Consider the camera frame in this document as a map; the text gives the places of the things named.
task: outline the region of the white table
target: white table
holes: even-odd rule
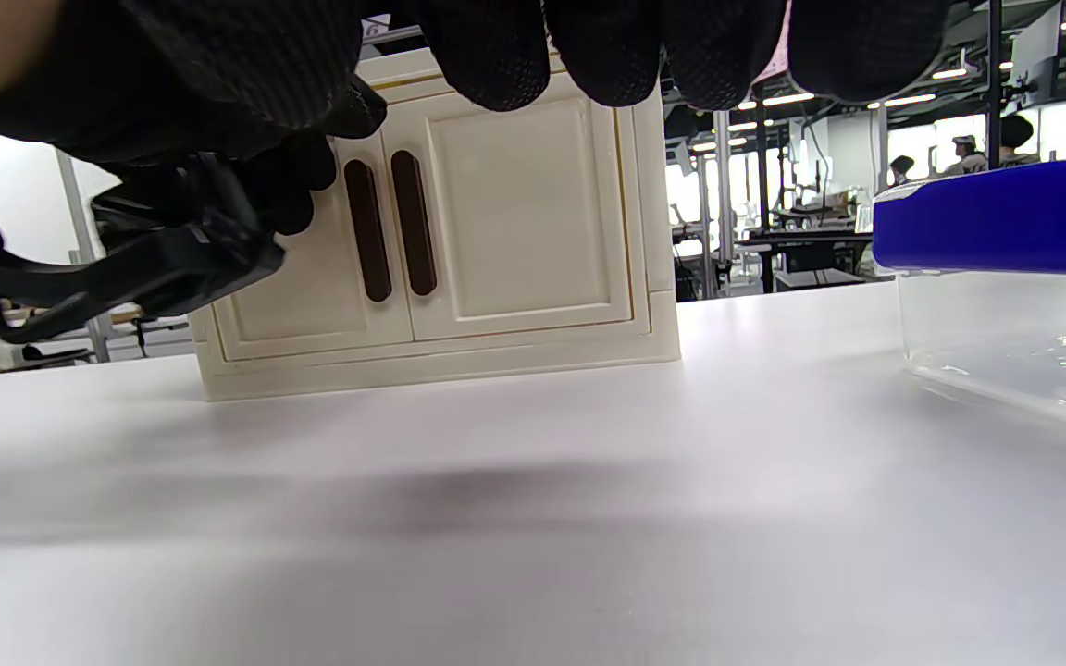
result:
[[[889,283],[681,314],[672,366],[0,376],[0,666],[1066,663],[1066,426],[902,375]]]

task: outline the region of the black buckle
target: black buckle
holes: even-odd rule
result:
[[[37,263],[5,251],[0,235],[0,298],[46,308],[20,326],[14,345],[50,339],[127,303],[149,316],[187,314],[274,273],[284,250],[259,221],[226,161],[200,152],[151,181],[130,180],[94,198],[98,224],[129,228],[92,264]]]

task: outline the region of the black glove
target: black glove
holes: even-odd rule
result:
[[[627,105],[663,56],[698,109],[746,97],[781,34],[786,0],[374,0],[422,26],[448,81],[491,110],[549,83],[546,27],[579,86]],[[949,0],[792,0],[801,87],[845,101],[900,92],[934,63]],[[66,0],[46,60],[0,94],[0,134],[95,164],[248,159],[292,132],[362,137],[385,115],[353,71],[355,0]]]
[[[843,101],[900,93],[934,64],[950,0],[792,0],[789,67],[808,92]],[[663,55],[697,109],[731,109],[771,60],[786,0],[544,0],[571,77],[594,100],[634,104]],[[542,0],[410,0],[447,79],[491,110],[549,83]]]

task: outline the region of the blue lid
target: blue lid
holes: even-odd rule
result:
[[[881,194],[874,258],[891,270],[1066,274],[1066,161]]]

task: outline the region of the person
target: person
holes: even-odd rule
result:
[[[894,177],[894,185],[906,185],[910,182],[907,173],[916,165],[916,161],[907,156],[900,156],[891,161],[891,174]]]
[[[1018,152],[1031,137],[1035,128],[1019,114],[1002,118],[1002,147],[999,148],[999,164],[1003,167],[1039,164],[1037,152]]]
[[[978,149],[978,139],[973,137],[973,134],[955,136],[952,143],[956,145],[956,153],[960,161],[943,169],[942,176],[960,176],[965,173],[989,169],[989,160],[986,160],[985,155]]]

